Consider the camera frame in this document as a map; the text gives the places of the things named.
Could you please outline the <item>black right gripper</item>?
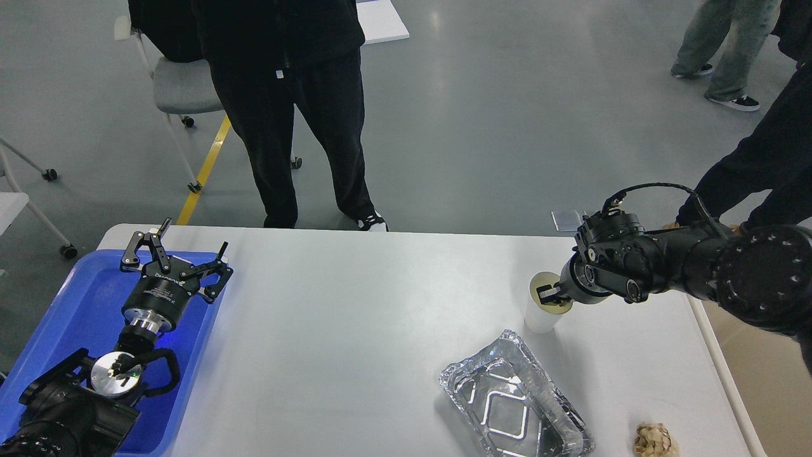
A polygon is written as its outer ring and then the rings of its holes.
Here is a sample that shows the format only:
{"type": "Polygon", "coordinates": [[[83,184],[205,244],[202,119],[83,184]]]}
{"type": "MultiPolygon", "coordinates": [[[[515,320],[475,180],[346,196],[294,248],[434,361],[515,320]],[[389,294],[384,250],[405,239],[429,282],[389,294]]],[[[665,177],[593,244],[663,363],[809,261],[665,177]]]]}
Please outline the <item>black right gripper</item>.
{"type": "Polygon", "coordinates": [[[594,305],[612,297],[613,293],[586,279],[586,263],[580,254],[574,254],[563,266],[558,284],[537,287],[540,308],[571,308],[574,303],[594,305]]]}

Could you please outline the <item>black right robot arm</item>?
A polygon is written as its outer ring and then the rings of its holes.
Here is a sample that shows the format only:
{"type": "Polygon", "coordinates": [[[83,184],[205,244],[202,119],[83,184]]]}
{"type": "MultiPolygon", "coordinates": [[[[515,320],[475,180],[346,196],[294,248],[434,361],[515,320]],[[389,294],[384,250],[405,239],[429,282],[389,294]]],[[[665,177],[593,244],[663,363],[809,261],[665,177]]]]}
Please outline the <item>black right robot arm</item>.
{"type": "Polygon", "coordinates": [[[699,220],[647,231],[621,210],[627,189],[584,216],[561,275],[532,286],[540,309],[567,312],[572,303],[597,304],[617,295],[642,303],[652,293],[679,290],[718,303],[743,323],[794,339],[810,365],[810,230],[797,225],[755,228],[737,236],[708,214],[692,190],[699,220]]]}

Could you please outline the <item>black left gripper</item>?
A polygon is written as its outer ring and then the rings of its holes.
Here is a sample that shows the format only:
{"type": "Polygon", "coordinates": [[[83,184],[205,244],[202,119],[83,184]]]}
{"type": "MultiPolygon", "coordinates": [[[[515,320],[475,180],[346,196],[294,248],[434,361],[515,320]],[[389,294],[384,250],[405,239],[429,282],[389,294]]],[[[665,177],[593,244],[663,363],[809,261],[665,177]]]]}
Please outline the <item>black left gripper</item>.
{"type": "Polygon", "coordinates": [[[228,242],[223,242],[215,259],[206,263],[194,265],[184,258],[168,257],[162,235],[171,221],[165,219],[155,232],[133,232],[120,260],[121,272],[140,273],[122,307],[125,324],[150,332],[174,331],[194,295],[208,304],[214,303],[234,272],[224,258],[228,242]],[[150,251],[154,262],[140,265],[137,252],[142,247],[150,251]],[[211,275],[218,280],[201,287],[203,278],[211,275]]]}

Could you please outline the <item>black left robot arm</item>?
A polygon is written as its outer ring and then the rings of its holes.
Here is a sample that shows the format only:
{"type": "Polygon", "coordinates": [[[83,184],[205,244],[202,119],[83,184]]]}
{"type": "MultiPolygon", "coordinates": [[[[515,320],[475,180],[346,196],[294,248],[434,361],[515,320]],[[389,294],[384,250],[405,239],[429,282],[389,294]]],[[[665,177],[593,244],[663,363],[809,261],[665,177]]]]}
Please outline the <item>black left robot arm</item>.
{"type": "Polygon", "coordinates": [[[175,438],[233,268],[166,252],[169,221],[96,251],[2,384],[3,456],[159,456],[175,438]]]}

